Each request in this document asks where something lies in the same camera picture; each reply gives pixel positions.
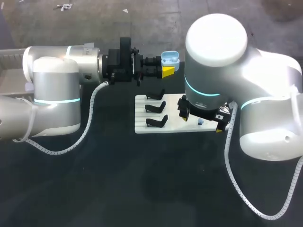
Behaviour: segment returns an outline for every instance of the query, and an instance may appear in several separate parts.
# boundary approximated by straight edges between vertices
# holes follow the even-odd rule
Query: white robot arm
[[[245,28],[233,17],[211,14],[190,27],[185,93],[201,110],[234,100],[241,109],[240,145],[246,154],[270,161],[303,155],[299,63],[248,46]]]

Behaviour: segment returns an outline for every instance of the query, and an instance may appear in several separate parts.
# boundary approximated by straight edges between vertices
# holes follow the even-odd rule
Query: small blue object
[[[203,119],[202,119],[202,118],[199,118],[199,119],[198,119],[198,125],[202,125],[202,124],[203,124],[203,122],[204,122],[204,121],[203,121]]]
[[[165,51],[161,54],[161,65],[163,67],[175,67],[175,72],[179,70],[180,60],[177,51]]]

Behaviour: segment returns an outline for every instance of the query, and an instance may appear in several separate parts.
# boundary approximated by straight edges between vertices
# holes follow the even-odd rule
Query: table surface
[[[0,143],[0,226],[202,227],[302,226],[303,181],[279,220],[256,216],[236,193],[225,168],[226,133],[135,134],[134,98],[147,91],[184,92],[184,63],[163,80],[109,86],[95,101],[91,129],[72,152],[52,157],[22,143]],[[38,138],[61,150],[82,134]],[[230,162],[247,198],[273,215],[282,207],[296,160],[267,162],[245,155],[234,130]]]

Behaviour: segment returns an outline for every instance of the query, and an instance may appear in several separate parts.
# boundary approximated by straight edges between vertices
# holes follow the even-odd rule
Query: cable
[[[71,150],[73,150],[75,147],[77,147],[82,140],[84,139],[84,137],[86,136],[87,132],[89,131],[89,127],[93,118],[93,111],[94,111],[94,101],[95,101],[95,97],[96,94],[99,90],[101,90],[102,88],[108,86],[108,82],[103,82],[102,84],[100,84],[98,87],[95,88],[95,90],[93,91],[91,97],[90,97],[90,104],[89,104],[89,119],[87,121],[87,125],[85,127],[85,130],[83,132],[83,134],[81,135],[81,137],[77,140],[77,142],[75,142],[72,146],[70,146],[67,149],[61,150],[61,151],[50,151],[48,149],[45,149],[44,147],[40,146],[39,144],[37,144],[36,142],[30,140],[30,139],[26,139],[25,142],[29,143],[30,145],[33,145],[34,147],[36,147],[37,149],[39,149],[40,151],[48,154],[48,155],[62,155],[65,154]]]
[[[290,204],[290,201],[293,197],[294,189],[295,189],[295,186],[297,184],[298,177],[299,177],[302,165],[303,165],[303,157],[301,157],[299,159],[299,161],[297,163],[297,166],[295,167],[294,176],[293,176],[292,182],[290,184],[290,188],[289,188],[289,191],[288,191],[288,194],[287,194],[287,198],[286,198],[285,203],[284,203],[283,207],[281,208],[281,210],[277,214],[272,215],[272,216],[263,214],[262,212],[257,210],[257,208],[255,208],[251,204],[251,202],[245,197],[245,195],[243,194],[243,192],[239,188],[239,186],[238,186],[238,184],[237,184],[237,182],[236,182],[236,180],[235,180],[235,178],[232,174],[232,169],[231,169],[231,166],[230,166],[230,163],[229,163],[228,153],[229,153],[229,147],[230,147],[231,138],[232,138],[232,131],[233,131],[234,124],[235,124],[235,121],[236,121],[238,105],[235,102],[232,102],[230,107],[232,109],[232,118],[231,118],[230,126],[229,126],[229,129],[228,129],[226,143],[225,143],[225,149],[224,149],[224,159],[225,159],[225,164],[226,164],[226,169],[227,169],[228,175],[229,175],[229,177],[232,181],[233,186],[235,187],[236,191],[240,195],[240,197],[243,199],[243,201],[246,203],[246,205],[248,205],[248,207],[255,214],[257,214],[259,217],[261,217],[263,219],[266,219],[266,220],[277,220],[286,213],[286,211],[288,209],[288,206]]]
[[[26,131],[25,135],[23,136],[23,138],[21,140],[13,140],[15,143],[20,143],[20,142],[24,142],[29,137],[29,135],[33,129],[36,112],[37,112],[37,107],[33,103],[29,102],[27,99],[24,99],[24,98],[17,98],[17,99],[23,100],[24,102],[26,102],[27,104],[29,104],[31,106],[30,118],[28,121],[28,127],[27,127],[27,131]]]

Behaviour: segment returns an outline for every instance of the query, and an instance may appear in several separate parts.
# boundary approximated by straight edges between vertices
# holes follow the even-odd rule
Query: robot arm
[[[122,37],[120,49],[108,55],[83,46],[28,47],[23,72],[34,84],[34,101],[0,96],[2,140],[73,133],[80,127],[80,85],[99,85],[102,77],[111,84],[134,78],[140,85],[143,76],[161,78],[162,67],[160,56],[143,59]]]
[[[302,156],[301,67],[288,56],[249,47],[247,40],[242,24],[228,15],[207,15],[190,27],[189,106],[207,112],[234,100],[241,108],[240,145],[246,154],[263,160]]]

